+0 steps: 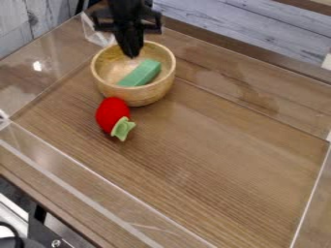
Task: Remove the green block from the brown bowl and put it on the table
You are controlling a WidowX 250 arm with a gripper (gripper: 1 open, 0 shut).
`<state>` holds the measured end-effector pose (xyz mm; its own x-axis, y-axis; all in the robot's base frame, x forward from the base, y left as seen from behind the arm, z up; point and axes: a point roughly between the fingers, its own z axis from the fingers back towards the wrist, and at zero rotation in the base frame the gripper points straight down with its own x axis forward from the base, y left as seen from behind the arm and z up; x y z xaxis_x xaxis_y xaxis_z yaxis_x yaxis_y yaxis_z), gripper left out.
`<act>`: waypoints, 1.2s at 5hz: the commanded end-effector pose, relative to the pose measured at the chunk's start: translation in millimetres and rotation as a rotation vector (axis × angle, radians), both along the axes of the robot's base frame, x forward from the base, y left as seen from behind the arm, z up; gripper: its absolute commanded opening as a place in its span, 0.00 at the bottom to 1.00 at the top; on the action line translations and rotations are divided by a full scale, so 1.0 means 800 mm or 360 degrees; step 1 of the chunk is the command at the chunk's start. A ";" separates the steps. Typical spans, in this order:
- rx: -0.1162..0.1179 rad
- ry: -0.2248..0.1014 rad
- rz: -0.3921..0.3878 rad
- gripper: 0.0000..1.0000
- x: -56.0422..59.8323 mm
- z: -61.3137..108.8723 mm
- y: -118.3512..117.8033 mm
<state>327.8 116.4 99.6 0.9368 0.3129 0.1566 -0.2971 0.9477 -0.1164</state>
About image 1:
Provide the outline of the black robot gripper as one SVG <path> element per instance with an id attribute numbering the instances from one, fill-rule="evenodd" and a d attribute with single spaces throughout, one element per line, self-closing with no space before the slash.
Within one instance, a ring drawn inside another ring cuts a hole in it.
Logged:
<path id="1" fill-rule="evenodd" d="M 113 33 L 123 53 L 129 57 L 140 55 L 144 46 L 144 32 L 161 33 L 161 13 L 152 8 L 153 0 L 105 0 L 105 6 L 91 13 L 95 27 L 103 31 L 120 28 L 141 28 L 132 31 L 132 46 L 125 31 Z"/>

